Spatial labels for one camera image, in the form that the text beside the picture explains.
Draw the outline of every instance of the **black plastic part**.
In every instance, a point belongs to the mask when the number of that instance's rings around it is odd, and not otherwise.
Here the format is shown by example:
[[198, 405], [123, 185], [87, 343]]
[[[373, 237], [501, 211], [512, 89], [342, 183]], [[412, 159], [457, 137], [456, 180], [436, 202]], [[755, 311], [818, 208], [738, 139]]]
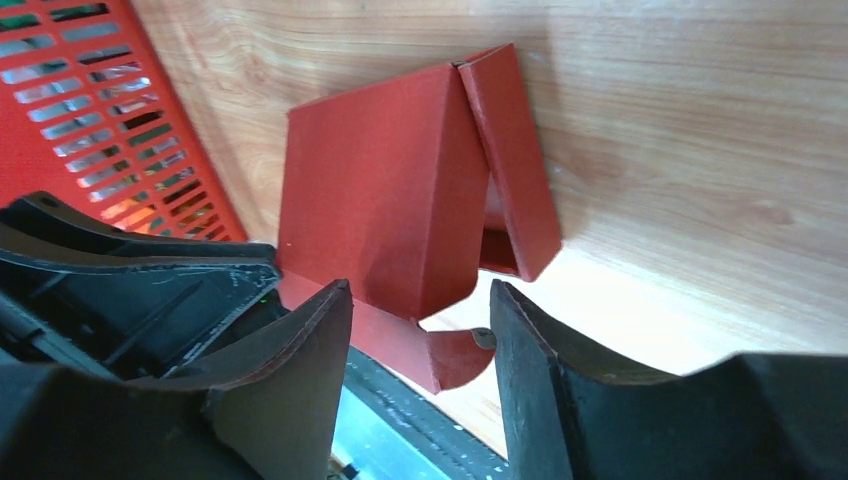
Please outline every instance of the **black plastic part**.
[[279, 279], [269, 245], [124, 233], [46, 193], [0, 210], [0, 348], [21, 361], [167, 376]]
[[353, 480], [359, 475], [359, 472], [353, 465], [347, 465], [346, 467], [342, 468], [341, 474], [344, 475], [345, 478], [347, 478], [348, 480]]
[[0, 478], [323, 478], [352, 308], [337, 281], [165, 379], [0, 366]]
[[491, 319], [515, 479], [848, 478], [848, 358], [743, 354], [677, 377], [500, 281]]

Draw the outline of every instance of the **folded cardboard flap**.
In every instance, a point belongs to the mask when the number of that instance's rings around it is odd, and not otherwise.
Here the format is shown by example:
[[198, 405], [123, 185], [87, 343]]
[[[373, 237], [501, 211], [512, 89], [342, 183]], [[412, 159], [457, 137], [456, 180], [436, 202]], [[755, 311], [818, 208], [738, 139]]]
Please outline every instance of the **folded cardboard flap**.
[[492, 352], [470, 331], [417, 323], [467, 297], [479, 267], [533, 280], [559, 249], [514, 47], [298, 107], [286, 155], [287, 306], [348, 278], [354, 346], [432, 391], [479, 374]]

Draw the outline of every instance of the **wood grain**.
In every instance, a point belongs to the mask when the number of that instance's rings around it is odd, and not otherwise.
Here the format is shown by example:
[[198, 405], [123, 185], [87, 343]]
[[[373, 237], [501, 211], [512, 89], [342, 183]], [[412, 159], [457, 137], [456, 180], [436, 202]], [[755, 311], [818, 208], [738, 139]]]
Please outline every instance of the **wood grain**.
[[[515, 42], [565, 238], [519, 288], [677, 373], [848, 353], [840, 0], [135, 4], [258, 240], [276, 238], [289, 108]], [[427, 327], [485, 324], [490, 278]], [[504, 451], [492, 371], [435, 401]]]

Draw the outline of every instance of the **wooden table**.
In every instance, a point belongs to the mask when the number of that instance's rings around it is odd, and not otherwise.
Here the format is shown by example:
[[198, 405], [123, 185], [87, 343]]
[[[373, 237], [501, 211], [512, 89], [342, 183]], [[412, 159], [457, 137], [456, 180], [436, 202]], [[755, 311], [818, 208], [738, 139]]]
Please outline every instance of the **wooden table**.
[[[842, 0], [135, 4], [257, 240], [276, 237], [289, 108], [515, 42], [565, 238], [520, 289], [676, 373], [848, 353]], [[491, 278], [425, 325], [484, 325]], [[493, 371], [435, 401], [504, 452]]]

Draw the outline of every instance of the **red plastic crate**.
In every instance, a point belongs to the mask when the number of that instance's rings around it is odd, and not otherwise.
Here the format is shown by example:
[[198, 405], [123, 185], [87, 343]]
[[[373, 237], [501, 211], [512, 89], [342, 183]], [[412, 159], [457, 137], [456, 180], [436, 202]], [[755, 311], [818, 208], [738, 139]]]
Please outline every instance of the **red plastic crate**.
[[128, 0], [0, 2], [0, 205], [37, 190], [127, 231], [247, 236]]

